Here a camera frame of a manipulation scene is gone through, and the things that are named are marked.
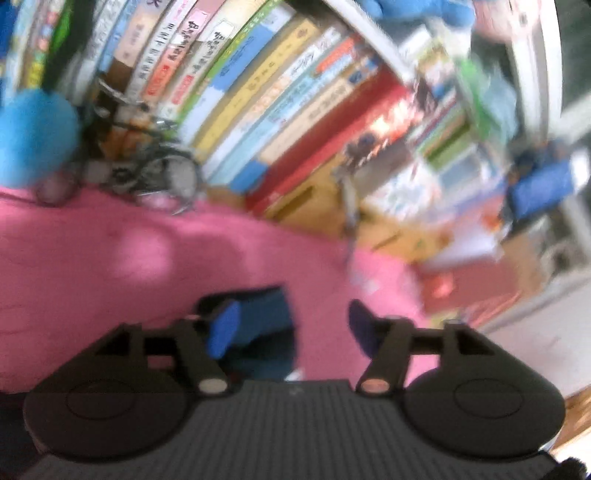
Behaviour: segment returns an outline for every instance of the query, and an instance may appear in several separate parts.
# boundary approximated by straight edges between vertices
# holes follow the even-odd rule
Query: black device
[[[358,338],[374,334],[355,390],[340,380],[231,385],[196,325],[122,327],[29,393],[25,422],[45,455],[22,478],[583,478],[541,450],[563,424],[560,393],[484,336],[378,319],[358,301],[349,320]],[[411,356],[434,353],[439,367],[404,388]],[[150,369],[153,355],[174,366]]]

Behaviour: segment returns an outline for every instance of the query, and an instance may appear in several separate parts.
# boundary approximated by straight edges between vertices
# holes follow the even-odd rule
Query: blue book
[[[115,24],[115,28],[113,29],[111,36],[107,42],[105,49],[103,50],[102,57],[100,58],[99,62],[99,71],[100,72],[107,72],[111,63],[113,63],[113,55],[115,55],[115,49],[119,45],[119,41],[123,34],[127,30],[131,17],[135,13],[135,10],[138,8],[139,2],[141,0],[128,0],[127,4],[117,23]]]
[[[17,20],[18,7],[12,2],[4,0],[0,2],[0,105],[2,105],[2,91],[4,81],[4,69],[8,49],[10,48],[10,39],[12,30]]]
[[[244,195],[256,189],[269,170],[269,166],[253,158],[230,183],[230,190]]]

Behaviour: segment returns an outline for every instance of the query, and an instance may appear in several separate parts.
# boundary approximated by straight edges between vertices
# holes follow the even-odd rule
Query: red book
[[[263,214],[409,94],[389,69],[381,69],[271,166],[261,185],[246,196],[248,210]]]

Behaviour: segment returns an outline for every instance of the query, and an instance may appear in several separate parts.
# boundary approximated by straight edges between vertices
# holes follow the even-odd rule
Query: ribbed black surface
[[[82,465],[44,457],[24,480],[538,480],[547,455],[490,463],[441,453],[404,423],[388,400],[347,382],[247,382],[207,401],[165,445],[141,457]]]

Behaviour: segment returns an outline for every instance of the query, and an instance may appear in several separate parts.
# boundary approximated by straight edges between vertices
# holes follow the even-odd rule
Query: book spine
[[[45,63],[49,52],[49,45],[53,36],[53,31],[60,19],[66,0],[51,0],[45,14],[43,26],[40,35],[34,46],[33,61],[27,74],[26,88],[37,88],[41,86]]]
[[[166,11],[170,2],[171,0],[162,0],[161,2],[154,0],[141,1],[129,21],[125,34],[121,37],[115,49],[115,53],[113,54],[114,60],[121,62],[130,69],[135,67],[142,49],[144,49],[150,38],[152,30],[154,30],[154,27]]]
[[[207,159],[203,165],[203,174],[206,177],[217,170],[224,159],[240,143],[249,130],[263,116],[277,99],[308,69],[322,57],[328,50],[334,47],[343,37],[342,30],[337,27],[329,27],[319,40],[314,42],[302,53],[287,71],[258,99],[248,112],[238,122],[236,127],[226,136],[220,146]]]
[[[2,95],[4,105],[12,101],[17,94],[27,54],[28,38],[35,23],[35,13],[39,4],[40,0],[23,0],[18,11],[4,71]]]
[[[198,36],[189,59],[167,89],[158,116],[176,120],[195,85],[264,3],[264,0],[226,0],[219,12]]]
[[[160,55],[162,55],[174,33],[177,31],[178,26],[189,12],[191,12],[195,4],[196,0],[175,0],[170,5],[167,13],[154,29],[125,89],[125,95],[130,100],[136,101],[140,99],[142,91],[160,59]],[[203,28],[203,25],[207,21],[207,14],[201,10],[197,10],[194,20],[199,22],[198,25],[200,28]]]
[[[247,208],[263,214],[406,95],[392,73],[381,69],[271,166],[262,184],[246,196]]]
[[[185,145],[193,143],[195,135],[226,92],[248,67],[248,64],[256,58],[295,13],[295,10],[287,4],[278,5],[259,25],[252,29],[241,47],[212,78],[178,129],[178,137]]]
[[[99,2],[95,2],[95,10],[92,14],[93,23],[99,21],[99,16],[101,12],[104,8],[106,8],[106,2],[107,0],[100,0]],[[53,38],[51,39],[50,52],[56,51],[63,43],[63,41],[67,38],[70,32],[70,21],[72,20],[73,13],[72,9],[73,2],[69,0],[66,1],[66,7],[61,14],[60,21],[57,24],[56,31],[53,34]],[[68,62],[65,72],[62,74],[57,85],[57,91],[68,100],[70,100],[73,97],[74,90],[76,88],[76,77],[78,76],[80,65],[82,64],[82,59],[82,51],[77,51],[76,53],[74,53],[74,56]]]
[[[21,72],[21,79],[19,84],[17,85],[17,89],[25,88],[27,85],[29,71],[31,70],[31,65],[33,63],[33,54],[37,49],[37,40],[41,36],[41,29],[43,29],[43,25],[45,24],[45,18],[47,16],[49,4],[50,3],[48,1],[40,0],[39,2],[37,12],[34,16],[31,32],[27,38],[27,52],[25,54],[24,65]]]
[[[212,0],[201,0],[193,7],[193,10],[179,27],[177,34],[168,44],[160,58],[160,62],[154,69],[152,78],[142,96],[144,102],[150,106],[155,106],[164,93],[164,89],[173,73],[183,61],[189,47],[203,31],[207,22],[213,18],[212,15],[215,15],[222,3],[223,0],[214,0],[213,2]]]
[[[361,82],[371,78],[377,71],[375,62],[369,65],[362,63],[351,74],[337,78],[261,151],[257,161],[272,165],[333,108],[349,97]]]
[[[312,128],[313,125],[319,122],[320,118],[327,115],[351,95],[356,86],[375,76],[380,65],[381,61],[377,56],[362,59],[357,66],[337,78],[311,105],[304,109],[301,118],[295,119],[290,126],[296,125],[300,130],[305,131]],[[252,190],[267,172],[268,167],[269,164],[260,158],[253,158],[232,180],[230,184],[231,191],[244,194]]]
[[[256,14],[246,23],[240,32],[237,33],[236,37],[230,42],[230,44],[224,49],[222,54],[213,63],[211,68],[206,72],[203,80],[197,85],[197,88],[191,93],[187,101],[181,107],[181,111],[178,116],[178,122],[182,123],[189,113],[193,110],[193,107],[197,101],[201,98],[205,88],[211,83],[216,75],[221,71],[225,64],[234,56],[237,50],[243,50],[244,42],[251,37],[252,31],[265,20],[269,14],[279,5],[283,3],[283,0],[267,0],[267,2],[256,12]]]
[[[115,49],[119,45],[121,38],[127,30],[127,27],[129,27],[129,22],[133,17],[135,10],[138,8],[140,2],[141,0],[128,0],[125,4],[125,9],[123,10],[121,16],[117,20],[115,28],[113,29],[111,36],[107,41],[107,45],[100,59],[100,72],[107,72],[109,70],[111,63],[113,62],[113,55],[115,54]]]
[[[257,155],[267,143],[279,133],[282,126],[302,110],[320,91],[331,84],[358,56],[364,43],[358,38],[349,37],[339,44],[335,51],[320,62],[314,70],[303,77],[292,89],[286,92],[277,106],[265,113],[258,124],[242,140],[220,168],[208,179],[212,185],[228,185],[240,173],[252,157]]]
[[[6,70],[6,57],[10,47],[12,31],[17,21],[20,0],[0,4],[0,106],[2,106],[2,83]]]
[[[109,0],[96,20],[92,36],[78,64],[77,74],[74,74],[73,93],[69,96],[74,105],[81,105],[86,100],[88,90],[98,69],[100,57],[125,2],[126,0]]]
[[[292,23],[276,48],[246,79],[211,126],[208,129],[202,129],[204,133],[200,134],[199,140],[194,144],[199,155],[207,156],[211,153],[224,132],[263,86],[273,78],[289,58],[301,51],[318,33],[318,27],[308,19],[299,19]]]
[[[339,14],[376,51],[405,85],[415,81],[412,65],[402,57],[392,38],[353,0],[324,0],[332,10]]]

